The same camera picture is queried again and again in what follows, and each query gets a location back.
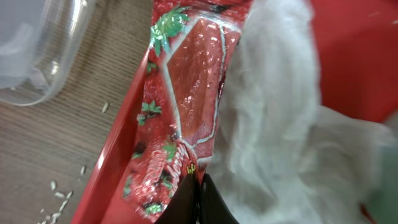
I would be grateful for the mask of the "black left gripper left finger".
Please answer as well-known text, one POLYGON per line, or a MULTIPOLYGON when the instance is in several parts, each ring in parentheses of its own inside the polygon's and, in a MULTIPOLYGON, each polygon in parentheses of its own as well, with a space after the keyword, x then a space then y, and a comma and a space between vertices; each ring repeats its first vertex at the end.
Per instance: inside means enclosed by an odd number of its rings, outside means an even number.
POLYGON ((197 179, 194 174, 187 174, 155 224, 196 224, 197 204, 197 179))

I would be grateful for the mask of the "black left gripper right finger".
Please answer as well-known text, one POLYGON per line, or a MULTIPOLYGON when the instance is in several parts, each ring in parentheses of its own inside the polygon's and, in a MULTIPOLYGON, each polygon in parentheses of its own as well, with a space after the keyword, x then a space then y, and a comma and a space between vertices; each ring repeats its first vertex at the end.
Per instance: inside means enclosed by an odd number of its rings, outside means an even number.
POLYGON ((203 176, 199 206, 200 224, 239 224, 226 206, 209 174, 203 176))

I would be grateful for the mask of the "white napkin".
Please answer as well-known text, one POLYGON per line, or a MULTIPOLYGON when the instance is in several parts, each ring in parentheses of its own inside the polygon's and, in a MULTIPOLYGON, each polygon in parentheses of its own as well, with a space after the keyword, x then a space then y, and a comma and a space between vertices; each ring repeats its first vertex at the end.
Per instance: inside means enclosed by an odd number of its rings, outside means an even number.
POLYGON ((308 1, 255 1, 226 74, 208 172, 240 223, 376 223, 393 129, 322 106, 308 1))

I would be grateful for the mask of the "red strawberry snack wrapper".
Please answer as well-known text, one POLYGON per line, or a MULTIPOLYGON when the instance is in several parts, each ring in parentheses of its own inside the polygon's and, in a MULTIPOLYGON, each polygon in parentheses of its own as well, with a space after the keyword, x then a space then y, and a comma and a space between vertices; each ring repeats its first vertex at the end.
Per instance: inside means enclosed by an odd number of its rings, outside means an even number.
POLYGON ((121 223, 154 223, 213 155, 226 71, 251 1, 154 1, 141 110, 121 223))

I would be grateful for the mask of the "mint green bowl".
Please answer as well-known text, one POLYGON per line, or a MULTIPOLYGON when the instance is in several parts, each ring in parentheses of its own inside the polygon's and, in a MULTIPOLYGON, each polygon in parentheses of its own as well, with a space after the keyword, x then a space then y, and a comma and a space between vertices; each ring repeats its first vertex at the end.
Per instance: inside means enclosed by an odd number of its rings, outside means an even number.
POLYGON ((376 223, 397 224, 397 147, 382 150, 379 168, 379 185, 366 208, 376 223))

